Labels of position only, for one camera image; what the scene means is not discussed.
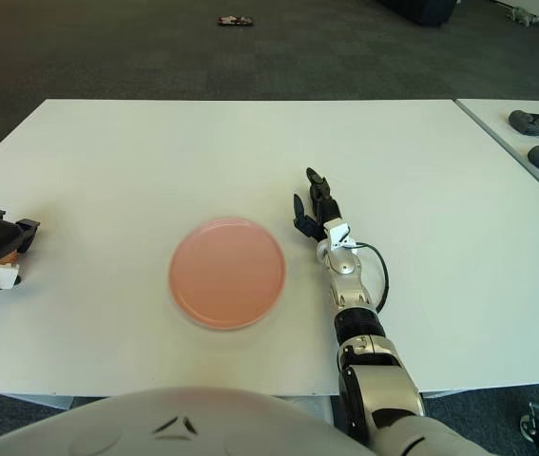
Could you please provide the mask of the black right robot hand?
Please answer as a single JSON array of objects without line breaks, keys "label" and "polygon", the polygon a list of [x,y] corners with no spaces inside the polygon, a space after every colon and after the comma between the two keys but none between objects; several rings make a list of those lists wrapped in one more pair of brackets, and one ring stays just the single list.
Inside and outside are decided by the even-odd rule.
[{"label": "black right robot hand", "polygon": [[311,167],[306,169],[306,176],[310,183],[309,195],[313,215],[305,213],[300,196],[295,194],[293,196],[295,228],[317,242],[326,240],[330,250],[355,249],[356,242],[350,236],[351,229],[341,216],[337,201],[331,195],[328,181]]}]

